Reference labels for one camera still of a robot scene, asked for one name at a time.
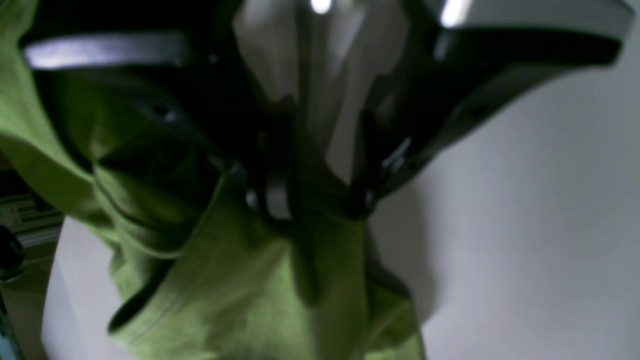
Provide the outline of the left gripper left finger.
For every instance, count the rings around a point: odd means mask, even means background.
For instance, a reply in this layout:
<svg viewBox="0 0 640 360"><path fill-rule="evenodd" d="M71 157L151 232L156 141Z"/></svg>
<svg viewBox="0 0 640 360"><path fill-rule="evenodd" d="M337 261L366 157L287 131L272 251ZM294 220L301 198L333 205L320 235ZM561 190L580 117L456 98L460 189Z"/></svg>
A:
<svg viewBox="0 0 640 360"><path fill-rule="evenodd" d="M41 80L76 75L123 96L206 154L267 218L295 213L294 109L242 59L242 0L41 0L20 51Z"/></svg>

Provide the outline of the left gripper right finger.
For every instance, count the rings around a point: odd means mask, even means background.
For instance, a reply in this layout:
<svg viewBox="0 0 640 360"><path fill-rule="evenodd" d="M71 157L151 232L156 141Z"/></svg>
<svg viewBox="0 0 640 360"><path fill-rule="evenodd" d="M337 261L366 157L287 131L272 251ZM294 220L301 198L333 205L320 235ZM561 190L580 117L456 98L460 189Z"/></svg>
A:
<svg viewBox="0 0 640 360"><path fill-rule="evenodd" d="M349 210L370 216L440 152L544 82L619 57L624 0L403 0L409 32L358 115Z"/></svg>

